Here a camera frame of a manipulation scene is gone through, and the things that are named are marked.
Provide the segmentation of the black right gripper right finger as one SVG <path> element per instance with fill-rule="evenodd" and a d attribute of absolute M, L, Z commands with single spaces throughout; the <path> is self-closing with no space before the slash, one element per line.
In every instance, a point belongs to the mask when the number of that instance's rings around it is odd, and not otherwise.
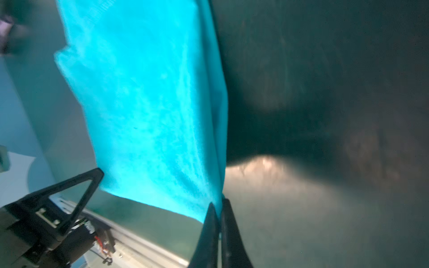
<path fill-rule="evenodd" d="M 231 202 L 222 200 L 221 257 L 223 268 L 253 268 L 246 253 Z"/>

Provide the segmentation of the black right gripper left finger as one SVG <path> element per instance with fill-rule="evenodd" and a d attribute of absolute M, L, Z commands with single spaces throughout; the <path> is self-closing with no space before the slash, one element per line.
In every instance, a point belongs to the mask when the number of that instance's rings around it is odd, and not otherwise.
<path fill-rule="evenodd" d="M 188 268 L 217 268 L 220 221 L 213 203 L 210 203 L 196 250 Z"/>

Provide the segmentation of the teal printed t-shirt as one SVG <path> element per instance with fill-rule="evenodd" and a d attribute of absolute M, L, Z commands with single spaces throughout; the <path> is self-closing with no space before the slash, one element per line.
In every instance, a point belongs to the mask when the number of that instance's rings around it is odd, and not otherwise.
<path fill-rule="evenodd" d="M 55 62 L 100 188 L 203 222 L 222 211 L 228 96 L 208 1 L 59 1 Z"/>

